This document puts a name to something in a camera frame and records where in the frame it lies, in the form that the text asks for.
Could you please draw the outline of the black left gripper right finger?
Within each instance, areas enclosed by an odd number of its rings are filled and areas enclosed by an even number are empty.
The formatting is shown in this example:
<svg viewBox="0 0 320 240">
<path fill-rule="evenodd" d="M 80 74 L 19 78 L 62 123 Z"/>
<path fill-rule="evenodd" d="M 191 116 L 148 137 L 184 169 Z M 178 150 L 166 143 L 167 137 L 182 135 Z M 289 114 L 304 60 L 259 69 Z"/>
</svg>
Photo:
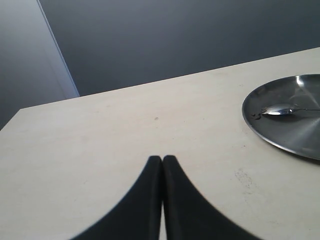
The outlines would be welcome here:
<svg viewBox="0 0 320 240">
<path fill-rule="evenodd" d="M 163 158 L 163 197 L 168 240 L 257 240 L 220 213 L 196 189 L 174 155 Z"/>
</svg>

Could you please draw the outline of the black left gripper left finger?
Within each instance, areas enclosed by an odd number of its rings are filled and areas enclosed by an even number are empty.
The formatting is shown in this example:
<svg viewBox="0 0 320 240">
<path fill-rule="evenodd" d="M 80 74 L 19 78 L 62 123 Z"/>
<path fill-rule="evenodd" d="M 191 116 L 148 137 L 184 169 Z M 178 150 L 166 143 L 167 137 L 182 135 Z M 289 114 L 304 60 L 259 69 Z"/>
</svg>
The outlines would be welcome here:
<svg viewBox="0 0 320 240">
<path fill-rule="evenodd" d="M 117 205 L 74 240 L 158 240 L 163 199 L 163 164 L 150 156 Z"/>
</svg>

